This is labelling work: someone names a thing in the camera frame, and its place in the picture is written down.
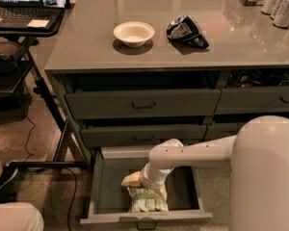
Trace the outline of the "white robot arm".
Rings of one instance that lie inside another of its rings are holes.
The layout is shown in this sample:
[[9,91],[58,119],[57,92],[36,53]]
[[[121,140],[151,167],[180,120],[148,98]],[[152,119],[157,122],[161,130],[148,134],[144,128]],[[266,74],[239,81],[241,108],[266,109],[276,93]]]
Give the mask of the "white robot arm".
[[148,163],[123,178],[126,187],[159,191],[176,167],[230,165],[229,231],[289,231],[289,118],[263,115],[235,136],[185,146],[171,139],[154,146]]

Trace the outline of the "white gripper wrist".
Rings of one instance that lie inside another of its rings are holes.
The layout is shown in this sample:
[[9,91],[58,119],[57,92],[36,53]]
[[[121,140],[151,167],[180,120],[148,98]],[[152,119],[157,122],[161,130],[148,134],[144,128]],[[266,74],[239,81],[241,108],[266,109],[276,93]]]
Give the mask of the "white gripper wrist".
[[164,200],[167,200],[168,194],[164,184],[170,173],[169,169],[159,169],[151,163],[147,163],[141,172],[136,171],[125,176],[121,184],[124,187],[139,187],[142,183],[148,189],[158,190],[157,193]]

